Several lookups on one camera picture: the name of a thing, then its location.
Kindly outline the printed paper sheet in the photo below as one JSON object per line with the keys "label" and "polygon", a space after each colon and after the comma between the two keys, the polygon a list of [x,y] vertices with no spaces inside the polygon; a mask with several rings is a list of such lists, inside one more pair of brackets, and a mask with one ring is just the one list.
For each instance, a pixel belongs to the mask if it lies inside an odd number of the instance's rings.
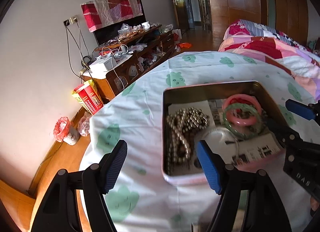
{"label": "printed paper sheet", "polygon": [[[225,99],[204,100],[191,103],[172,104],[168,107],[164,127],[165,163],[172,170],[197,172],[197,143],[203,134],[216,126],[225,127],[222,104]],[[240,139],[239,157],[236,166],[243,168],[254,162],[276,155],[282,148],[266,127],[267,114],[262,109],[262,131],[253,138]]]}

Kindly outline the thin silver hoop bangle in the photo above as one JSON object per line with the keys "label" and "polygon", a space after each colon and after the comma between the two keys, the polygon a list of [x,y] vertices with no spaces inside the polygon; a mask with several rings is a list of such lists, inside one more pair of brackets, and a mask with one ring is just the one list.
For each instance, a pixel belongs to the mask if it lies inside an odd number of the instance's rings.
{"label": "thin silver hoop bangle", "polygon": [[206,131],[201,140],[205,140],[213,153],[221,156],[226,164],[236,165],[239,157],[239,142],[227,128],[216,126]]}

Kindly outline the white green cloud bedsheet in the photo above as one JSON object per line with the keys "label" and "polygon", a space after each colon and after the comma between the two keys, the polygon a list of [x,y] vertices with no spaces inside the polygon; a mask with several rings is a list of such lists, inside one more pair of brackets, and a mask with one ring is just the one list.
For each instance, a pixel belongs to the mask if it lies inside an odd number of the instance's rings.
{"label": "white green cloud bedsheet", "polygon": [[270,93],[291,128],[319,143],[319,126],[285,108],[286,99],[314,102],[283,69],[226,52],[186,52],[156,67],[90,120],[86,169],[125,140],[128,153],[115,187],[104,197],[117,231],[189,231],[212,219],[219,202],[207,183],[173,186],[162,174],[162,96],[171,87],[255,80]]}

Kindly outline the red patchwork cloth cover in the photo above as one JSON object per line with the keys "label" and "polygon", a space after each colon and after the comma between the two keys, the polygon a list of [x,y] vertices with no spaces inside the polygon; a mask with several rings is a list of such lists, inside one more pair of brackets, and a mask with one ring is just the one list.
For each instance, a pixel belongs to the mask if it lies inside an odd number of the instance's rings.
{"label": "red patchwork cloth cover", "polygon": [[89,32],[143,15],[141,0],[93,0],[81,9]]}

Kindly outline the green jade bangle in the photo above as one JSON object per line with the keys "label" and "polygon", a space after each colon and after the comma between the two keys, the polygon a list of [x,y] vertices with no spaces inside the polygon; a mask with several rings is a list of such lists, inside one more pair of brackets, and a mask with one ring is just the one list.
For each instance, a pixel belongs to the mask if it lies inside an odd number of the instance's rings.
{"label": "green jade bangle", "polygon": [[223,124],[240,139],[256,137],[263,129],[261,112],[246,103],[233,103],[223,109]]}

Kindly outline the pink patchwork quilt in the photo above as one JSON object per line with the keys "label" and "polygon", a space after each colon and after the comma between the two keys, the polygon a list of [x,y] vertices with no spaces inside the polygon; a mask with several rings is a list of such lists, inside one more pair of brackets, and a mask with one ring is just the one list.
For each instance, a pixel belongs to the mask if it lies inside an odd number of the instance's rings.
{"label": "pink patchwork quilt", "polygon": [[282,31],[240,19],[227,28],[219,52],[243,55],[283,69],[319,100],[319,56]]}

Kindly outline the wooden tv cabinet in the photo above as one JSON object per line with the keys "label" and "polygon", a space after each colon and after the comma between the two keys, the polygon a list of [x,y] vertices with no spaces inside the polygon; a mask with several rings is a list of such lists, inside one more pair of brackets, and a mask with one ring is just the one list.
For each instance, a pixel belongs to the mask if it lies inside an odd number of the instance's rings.
{"label": "wooden tv cabinet", "polygon": [[114,57],[117,65],[108,72],[82,75],[93,79],[103,101],[110,101],[151,69],[165,62],[175,50],[172,26],[153,26],[114,45],[101,45],[93,51],[95,60]]}

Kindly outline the white mug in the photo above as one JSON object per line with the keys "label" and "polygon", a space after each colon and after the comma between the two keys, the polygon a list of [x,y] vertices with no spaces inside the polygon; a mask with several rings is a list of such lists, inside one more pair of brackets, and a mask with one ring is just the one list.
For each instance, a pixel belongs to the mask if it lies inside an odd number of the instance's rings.
{"label": "white mug", "polygon": [[151,28],[151,25],[149,22],[142,23],[142,27],[144,30],[149,30]]}

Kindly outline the pink rectangular tin box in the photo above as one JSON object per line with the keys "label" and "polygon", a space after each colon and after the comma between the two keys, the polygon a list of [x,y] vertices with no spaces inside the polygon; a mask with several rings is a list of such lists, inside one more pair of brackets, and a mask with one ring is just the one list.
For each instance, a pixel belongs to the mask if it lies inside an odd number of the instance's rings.
{"label": "pink rectangular tin box", "polygon": [[162,174],[174,186],[205,182],[197,143],[206,141],[225,163],[254,170],[280,154],[275,131],[287,126],[257,81],[166,89],[162,98]]}

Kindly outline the clear plastic bag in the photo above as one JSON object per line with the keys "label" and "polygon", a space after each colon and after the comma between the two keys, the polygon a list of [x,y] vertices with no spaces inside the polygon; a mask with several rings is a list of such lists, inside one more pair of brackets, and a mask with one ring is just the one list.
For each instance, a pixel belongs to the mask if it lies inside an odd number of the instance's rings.
{"label": "clear plastic bag", "polygon": [[90,134],[89,121],[91,116],[92,115],[89,112],[85,112],[78,122],[78,133],[83,137],[86,137]]}

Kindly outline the small red-lined trash bin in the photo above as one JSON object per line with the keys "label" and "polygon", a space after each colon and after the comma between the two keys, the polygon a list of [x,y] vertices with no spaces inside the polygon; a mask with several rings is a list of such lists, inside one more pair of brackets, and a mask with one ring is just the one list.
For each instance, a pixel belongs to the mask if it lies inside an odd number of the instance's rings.
{"label": "small red-lined trash bin", "polygon": [[79,140],[77,129],[71,124],[67,117],[61,117],[55,124],[53,136],[57,142],[65,142],[69,145],[75,145]]}

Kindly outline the black television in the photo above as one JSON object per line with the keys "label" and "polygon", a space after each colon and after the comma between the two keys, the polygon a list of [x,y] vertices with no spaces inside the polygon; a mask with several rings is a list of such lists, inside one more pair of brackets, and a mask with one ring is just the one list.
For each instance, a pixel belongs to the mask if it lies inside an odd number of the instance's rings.
{"label": "black television", "polygon": [[99,30],[96,30],[93,32],[93,35],[95,36],[95,39],[98,44],[103,44],[119,35],[118,31],[121,29],[121,27],[124,24],[129,25],[130,27],[134,27],[136,25],[142,24],[143,22],[146,21],[146,16],[144,12],[144,8],[142,6],[142,16],[138,16],[132,19],[127,19],[125,21],[109,25],[107,27],[101,28]]}

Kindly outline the wooden wardrobe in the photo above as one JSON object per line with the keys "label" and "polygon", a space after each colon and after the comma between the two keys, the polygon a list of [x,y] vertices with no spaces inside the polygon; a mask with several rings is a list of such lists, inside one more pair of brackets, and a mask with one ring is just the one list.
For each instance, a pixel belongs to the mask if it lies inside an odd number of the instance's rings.
{"label": "wooden wardrobe", "polygon": [[[268,24],[267,0],[209,0],[213,38],[222,40],[226,29],[238,19]],[[275,29],[286,33],[300,44],[308,38],[307,0],[275,0]]]}

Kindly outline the wall power socket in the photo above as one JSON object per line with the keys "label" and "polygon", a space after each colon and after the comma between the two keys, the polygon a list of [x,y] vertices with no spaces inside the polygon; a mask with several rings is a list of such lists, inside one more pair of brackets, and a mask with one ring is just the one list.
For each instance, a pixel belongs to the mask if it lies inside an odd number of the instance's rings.
{"label": "wall power socket", "polygon": [[78,17],[73,16],[63,22],[65,27],[68,27],[71,24],[78,23]]}

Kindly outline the pink bangle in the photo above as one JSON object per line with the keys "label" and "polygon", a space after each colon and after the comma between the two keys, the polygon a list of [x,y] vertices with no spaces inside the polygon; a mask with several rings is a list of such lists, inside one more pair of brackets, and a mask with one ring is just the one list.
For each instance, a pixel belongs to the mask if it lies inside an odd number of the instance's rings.
{"label": "pink bangle", "polygon": [[223,122],[249,127],[261,123],[262,108],[254,96],[236,94],[229,96],[222,104]]}

